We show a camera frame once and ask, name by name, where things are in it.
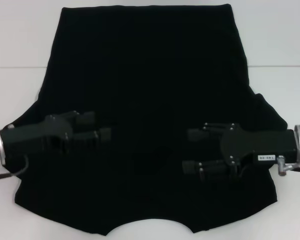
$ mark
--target black fabric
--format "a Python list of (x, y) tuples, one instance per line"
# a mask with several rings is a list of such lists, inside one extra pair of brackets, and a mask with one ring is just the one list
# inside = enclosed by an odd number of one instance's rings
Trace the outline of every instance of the black fabric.
[(221, 158), (216, 140), (187, 144), (187, 128), (287, 129), (249, 87), (228, 4), (63, 8), (38, 100), (13, 124), (72, 110), (93, 110), (117, 130), (110, 150), (98, 154), (29, 156), (15, 202), (42, 217), (102, 235), (143, 219), (198, 232), (277, 200), (268, 169), (206, 185), (182, 173), (184, 159)]

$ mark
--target white table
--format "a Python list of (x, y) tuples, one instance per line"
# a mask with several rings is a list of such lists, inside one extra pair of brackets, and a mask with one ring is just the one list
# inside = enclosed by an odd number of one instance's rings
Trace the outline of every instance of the white table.
[[(251, 86), (288, 122), (300, 124), (300, 0), (0, 0), (0, 128), (35, 101), (62, 7), (221, 5), (230, 3), (248, 59)], [(149, 219), (107, 237), (37, 216), (14, 204), (20, 181), (0, 180), (0, 240), (300, 240), (300, 173), (271, 170), (278, 202), (238, 222), (193, 234)]]

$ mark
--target label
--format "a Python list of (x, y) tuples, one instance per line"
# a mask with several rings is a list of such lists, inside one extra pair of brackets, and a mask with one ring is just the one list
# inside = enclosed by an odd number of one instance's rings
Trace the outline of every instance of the label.
[(275, 161), (276, 155), (258, 155), (258, 161)]

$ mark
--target white surface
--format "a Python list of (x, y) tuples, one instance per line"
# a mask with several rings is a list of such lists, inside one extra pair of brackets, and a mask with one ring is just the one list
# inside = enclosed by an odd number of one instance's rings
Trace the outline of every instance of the white surface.
[[(62, 7), (97, 5), (200, 5), (220, 0), (0, 0), (0, 127), (35, 101)], [(300, 0), (228, 1), (251, 66), (300, 65)], [(300, 67), (251, 67), (250, 82), (289, 123), (300, 124)], [(167, 220), (145, 220), (87, 234), (14, 204), (15, 177), (0, 180), (0, 240), (300, 240), (300, 173), (279, 177), (278, 202), (242, 221), (196, 234)]]

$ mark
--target black garment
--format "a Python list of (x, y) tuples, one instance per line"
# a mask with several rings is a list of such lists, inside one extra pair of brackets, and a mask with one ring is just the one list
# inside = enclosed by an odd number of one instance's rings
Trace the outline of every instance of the black garment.
[(221, 158), (215, 140), (186, 144), (187, 128), (287, 128), (249, 87), (228, 4), (64, 8), (38, 101), (13, 124), (72, 110), (94, 110), (117, 131), (107, 152), (29, 156), (15, 202), (40, 216), (102, 235), (152, 218), (198, 232), (277, 200), (268, 169), (207, 185), (182, 173), (184, 159)]

